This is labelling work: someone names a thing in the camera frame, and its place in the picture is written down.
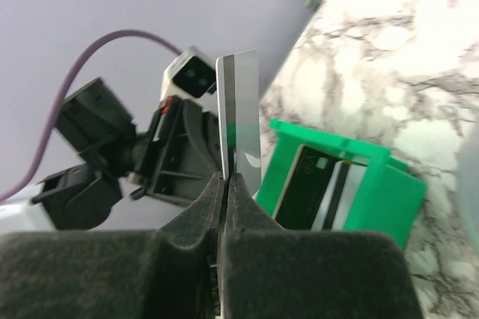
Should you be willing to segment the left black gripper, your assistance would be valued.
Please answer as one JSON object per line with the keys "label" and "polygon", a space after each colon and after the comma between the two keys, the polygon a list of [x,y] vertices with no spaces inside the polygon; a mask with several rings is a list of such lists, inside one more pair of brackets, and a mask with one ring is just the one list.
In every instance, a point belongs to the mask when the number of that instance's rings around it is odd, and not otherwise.
{"label": "left black gripper", "polygon": [[193,100],[169,96],[138,140],[130,198],[189,206],[221,170],[219,119]]}

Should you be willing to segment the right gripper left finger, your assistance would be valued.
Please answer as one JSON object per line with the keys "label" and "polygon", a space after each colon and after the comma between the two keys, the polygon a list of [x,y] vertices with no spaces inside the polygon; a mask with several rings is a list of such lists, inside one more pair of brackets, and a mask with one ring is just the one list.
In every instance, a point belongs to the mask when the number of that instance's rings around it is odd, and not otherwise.
{"label": "right gripper left finger", "polygon": [[162,228],[1,238],[3,318],[214,318],[220,174]]}

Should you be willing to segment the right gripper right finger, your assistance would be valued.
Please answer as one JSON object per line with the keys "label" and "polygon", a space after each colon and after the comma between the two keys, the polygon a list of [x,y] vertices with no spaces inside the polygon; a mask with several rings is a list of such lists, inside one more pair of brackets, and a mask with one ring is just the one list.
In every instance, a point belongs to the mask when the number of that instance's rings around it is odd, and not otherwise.
{"label": "right gripper right finger", "polygon": [[421,318],[395,241],[370,231],[288,231],[228,186],[222,240],[225,318]]}

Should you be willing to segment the grey magnetic stripe card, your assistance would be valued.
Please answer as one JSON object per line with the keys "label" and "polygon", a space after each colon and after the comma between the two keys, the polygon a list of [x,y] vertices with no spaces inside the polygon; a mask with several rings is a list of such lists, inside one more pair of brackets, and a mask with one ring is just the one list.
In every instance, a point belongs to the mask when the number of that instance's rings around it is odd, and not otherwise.
{"label": "grey magnetic stripe card", "polygon": [[217,58],[216,86],[223,177],[240,173],[254,195],[262,179],[257,51]]}

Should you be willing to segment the green plastic bin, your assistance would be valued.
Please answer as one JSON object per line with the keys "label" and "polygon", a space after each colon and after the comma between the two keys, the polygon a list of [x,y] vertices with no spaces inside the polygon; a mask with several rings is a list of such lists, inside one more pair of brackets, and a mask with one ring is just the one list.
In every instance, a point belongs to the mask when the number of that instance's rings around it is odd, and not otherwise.
{"label": "green plastic bin", "polygon": [[427,185],[388,148],[274,119],[278,141],[257,203],[283,228],[378,231],[400,247]]}

